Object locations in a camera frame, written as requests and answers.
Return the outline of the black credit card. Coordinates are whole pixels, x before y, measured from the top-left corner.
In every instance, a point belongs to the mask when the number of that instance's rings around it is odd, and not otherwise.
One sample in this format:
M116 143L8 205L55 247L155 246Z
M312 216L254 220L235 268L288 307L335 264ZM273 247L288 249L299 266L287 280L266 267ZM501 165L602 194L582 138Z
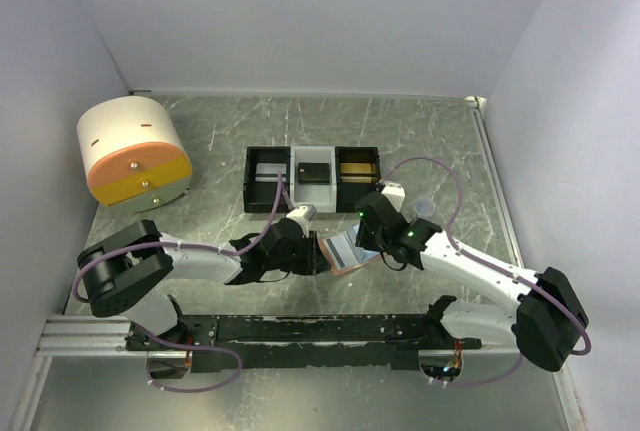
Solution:
M300 162L297 167L297 180L300 184L329 185L331 167L326 162Z

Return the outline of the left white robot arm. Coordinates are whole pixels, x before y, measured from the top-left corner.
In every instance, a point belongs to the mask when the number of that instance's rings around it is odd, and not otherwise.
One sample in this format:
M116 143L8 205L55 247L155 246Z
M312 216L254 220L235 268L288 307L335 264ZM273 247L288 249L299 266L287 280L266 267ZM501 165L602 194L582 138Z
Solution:
M239 286L263 284L270 271L315 276L330 268L316 233L288 217L221 245L180 241L143 219L83 250L77 265L76 300L96 318L126 317L165 350L187 341L176 299L157 290L166 279Z

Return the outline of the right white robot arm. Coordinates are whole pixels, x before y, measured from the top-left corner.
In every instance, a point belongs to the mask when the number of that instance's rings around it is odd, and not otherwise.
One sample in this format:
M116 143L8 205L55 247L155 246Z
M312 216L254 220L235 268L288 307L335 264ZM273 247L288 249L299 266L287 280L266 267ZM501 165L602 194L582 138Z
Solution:
M537 367L557 372L571 355L590 352L589 319L569 279L549 267L539 273L509 265L456 240L421 218L405 219L388 196L372 192L355 209L357 245L410 266L448 276L501 306L503 326L521 354Z

